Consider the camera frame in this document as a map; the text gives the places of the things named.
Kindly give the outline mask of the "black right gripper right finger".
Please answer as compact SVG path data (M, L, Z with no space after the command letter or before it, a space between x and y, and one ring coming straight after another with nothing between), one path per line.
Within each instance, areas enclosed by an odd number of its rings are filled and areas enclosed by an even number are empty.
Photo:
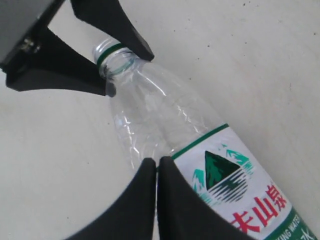
M252 239L214 212L168 156L158 166L158 232L161 240Z

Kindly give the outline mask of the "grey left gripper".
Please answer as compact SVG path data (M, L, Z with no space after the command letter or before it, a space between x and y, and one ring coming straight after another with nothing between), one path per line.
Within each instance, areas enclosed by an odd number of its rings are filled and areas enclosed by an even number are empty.
M63 0L0 2L0 68L18 92L72 90L114 97L116 87L98 67L49 29Z

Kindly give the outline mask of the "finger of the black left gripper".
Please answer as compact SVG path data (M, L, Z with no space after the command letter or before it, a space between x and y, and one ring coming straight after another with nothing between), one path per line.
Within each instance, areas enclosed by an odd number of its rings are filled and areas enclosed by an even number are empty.
M152 61L155 58L118 0L72 0L71 6L79 20L115 38L141 59Z

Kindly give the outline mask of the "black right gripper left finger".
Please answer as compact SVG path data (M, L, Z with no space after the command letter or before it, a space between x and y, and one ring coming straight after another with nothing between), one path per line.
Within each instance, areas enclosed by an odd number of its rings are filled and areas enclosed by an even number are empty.
M156 205L156 163L145 158L120 197L69 240L151 240Z

